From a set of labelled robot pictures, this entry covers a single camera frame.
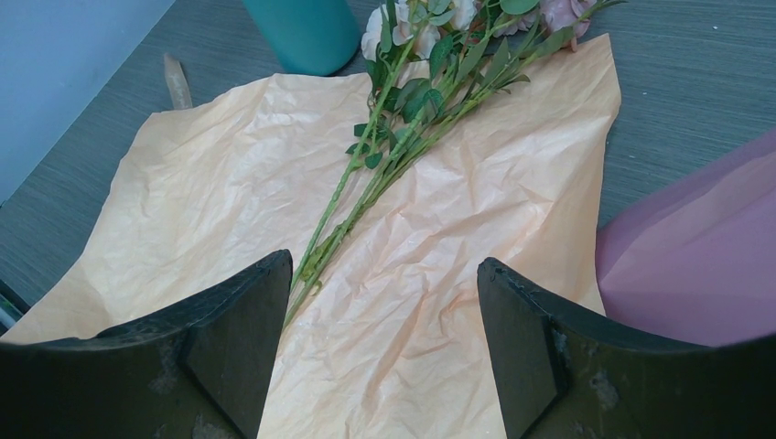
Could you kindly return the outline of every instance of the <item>white rose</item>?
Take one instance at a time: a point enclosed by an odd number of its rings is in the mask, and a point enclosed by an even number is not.
[[[477,15],[476,0],[453,0],[455,15],[450,19],[450,25],[456,30],[467,30],[471,20]]]
[[[369,21],[366,23],[366,32],[361,37],[361,53],[370,60],[376,60],[377,43],[380,42],[380,33],[383,30],[383,16],[380,8],[372,11]]]
[[[399,3],[396,4],[396,27],[393,28],[392,37],[396,46],[403,45],[413,37],[412,25],[410,24],[410,6],[407,4],[407,0],[399,0]]]
[[[388,14],[385,5],[378,7],[369,15],[369,21],[366,23],[366,31],[361,37],[361,53],[371,61],[376,60],[377,45],[380,43],[381,33],[383,32],[383,14]],[[409,41],[412,35],[412,25],[410,24],[410,8],[407,0],[399,0],[396,4],[396,26],[391,33],[393,43],[401,46]]]
[[[419,35],[415,38],[413,50],[420,59],[428,59],[431,56],[431,49],[442,38],[439,35],[439,29],[433,25],[426,25]]]

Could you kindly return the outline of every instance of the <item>paper wrinkle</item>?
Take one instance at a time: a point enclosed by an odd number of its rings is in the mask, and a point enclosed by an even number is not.
[[[284,333],[260,437],[504,437],[477,296],[489,256],[603,313],[595,233],[620,107],[609,37],[528,74],[357,224]],[[278,249],[296,266],[370,89],[366,74],[274,75],[149,117],[83,255],[4,341],[92,337]],[[348,185],[334,223],[365,184]]]

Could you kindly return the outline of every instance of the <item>light blue wall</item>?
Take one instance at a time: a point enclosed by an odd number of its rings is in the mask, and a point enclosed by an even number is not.
[[[0,204],[173,1],[0,0]]]

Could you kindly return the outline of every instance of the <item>flower bouquet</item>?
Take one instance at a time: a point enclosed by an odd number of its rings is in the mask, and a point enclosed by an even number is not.
[[[461,119],[497,93],[529,82],[525,69],[577,38],[601,9],[622,0],[397,0],[374,10],[361,41],[372,91],[369,119],[353,127],[350,161],[292,280],[288,325],[356,222]],[[513,47],[507,36],[523,32]],[[427,75],[403,79],[427,62]],[[369,178],[347,218],[322,238],[349,180]]]

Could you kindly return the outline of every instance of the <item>green leaf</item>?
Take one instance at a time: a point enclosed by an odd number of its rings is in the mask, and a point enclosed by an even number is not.
[[[410,17],[410,23],[418,24],[421,21],[423,21],[424,18],[426,18],[426,16],[428,16],[428,11],[426,11],[426,7],[423,6],[422,3],[418,3],[417,6],[415,7],[415,12]]]
[[[366,131],[366,123],[356,123],[353,125],[353,135],[356,137],[363,136],[364,131]]]
[[[348,148],[348,150],[345,151],[345,154],[347,154],[347,155],[354,155],[354,154],[356,154],[356,148],[358,148],[358,147],[359,147],[359,144],[351,145],[350,148]],[[359,155],[366,154],[367,152],[369,152],[369,144],[364,142],[363,145],[361,145],[361,150],[359,152]]]
[[[520,46],[517,47],[517,49],[514,51],[514,57],[520,58],[523,52],[531,45],[532,42],[534,42],[534,38],[536,37],[536,32],[539,30],[539,22],[542,20],[534,20],[533,25],[530,29],[528,29],[528,35],[523,38],[523,41],[520,43]]]
[[[501,44],[499,45],[499,49],[496,50],[496,54],[493,55],[493,58],[491,59],[488,73],[485,74],[485,85],[493,82],[493,80],[501,74],[501,71],[504,70],[504,67],[506,67],[509,60],[509,41],[507,38],[504,38],[501,40]]]
[[[428,19],[428,22],[434,26],[444,26],[455,14],[456,11],[447,11],[440,16],[432,16]]]
[[[383,53],[388,53],[391,51],[391,46],[393,45],[393,36],[391,30],[393,27],[391,26],[388,16],[385,14],[385,11],[383,11],[382,8],[380,8],[380,13],[383,16],[383,29],[380,33],[380,50]]]
[[[396,138],[396,134],[393,133],[393,131],[388,131],[388,145],[389,145],[389,151],[393,151],[393,149],[396,147],[396,145],[399,144],[399,139]]]
[[[393,0],[386,0],[385,8],[388,9],[388,24],[391,26],[391,30],[396,27],[396,3]]]
[[[536,56],[538,58],[545,57],[547,55],[552,55],[556,53],[558,50],[560,50],[561,47],[564,46],[565,43],[571,41],[571,38],[574,37],[574,28],[571,26],[564,27],[554,34],[547,37],[539,46],[536,48]]]
[[[383,151],[378,151],[372,155],[367,155],[364,159],[364,164],[366,167],[374,169],[380,164],[381,160],[383,160]]]
[[[491,11],[501,12],[501,0],[485,0],[482,2],[482,9],[490,9]]]
[[[388,96],[385,98],[385,103],[383,104],[383,109],[387,112],[394,112],[396,111],[396,103],[398,102],[399,93],[401,92],[401,89],[398,89],[396,87],[391,87],[390,90],[388,90]]]
[[[501,0],[501,10],[511,16],[521,16],[539,4],[539,0]]]
[[[431,49],[431,55],[428,57],[428,66],[430,69],[429,78],[432,80],[437,77],[437,74],[442,70],[442,66],[445,64],[445,59],[453,49],[453,37],[449,34],[440,39]]]
[[[448,35],[453,38],[453,44],[461,44],[463,43],[464,39],[466,39],[466,32],[461,32],[459,30],[454,30],[450,32]]]
[[[463,98],[464,101],[468,99],[469,96],[471,96],[471,93],[474,91],[474,88],[477,87],[477,84],[479,83],[477,78],[478,76],[482,77],[482,75],[477,73],[476,75],[474,75],[474,80],[469,83],[469,88],[466,90],[466,94],[464,95],[464,98]]]
[[[380,85],[385,80],[384,64],[381,61],[366,60],[366,72],[369,73],[369,78],[372,80],[372,95],[380,88]]]
[[[525,75],[517,75],[514,78],[509,78],[509,79],[505,80],[501,84],[497,85],[496,88],[497,89],[504,89],[504,87],[512,85],[515,82],[531,82],[531,80],[527,76],[525,76]]]
[[[483,38],[477,45],[470,48],[466,53],[466,56],[461,61],[460,68],[458,68],[458,75],[456,75],[456,82],[461,82],[466,78],[472,69],[482,58],[485,53],[485,48],[488,46],[488,38]]]
[[[377,142],[377,144],[382,143],[383,140],[388,138],[388,133],[390,132],[391,127],[388,124],[388,118],[385,117],[384,114],[381,114],[380,118],[377,120],[377,132],[374,134],[374,141]]]
[[[455,51],[451,51],[450,54],[447,56],[447,68],[453,69],[453,71],[450,74],[453,78],[455,78],[458,75],[458,67],[459,67],[458,53],[456,53]]]
[[[495,17],[493,17],[493,16],[491,17],[491,21],[492,22],[490,23],[490,27],[502,26],[504,23],[506,23],[506,22],[508,22],[508,21],[510,21],[512,19],[513,19],[513,17],[510,16],[509,14],[505,14],[505,13],[499,11],[499,13],[495,14]]]
[[[448,6],[450,6],[450,0],[428,0],[428,10],[436,15],[445,12]]]
[[[425,98],[429,108],[431,109],[431,118],[434,119],[442,113],[442,110],[445,109],[443,106],[444,98],[442,98],[442,93],[437,89],[431,89],[426,92]]]
[[[414,120],[417,114],[423,110],[423,106],[426,104],[426,94],[416,93],[412,99],[407,101],[407,104],[402,108],[402,118],[404,123],[410,123]]]
[[[409,80],[399,92],[396,98],[396,108],[402,109],[404,117],[404,107],[417,95],[424,95],[431,88],[431,81],[428,78],[414,78]]]

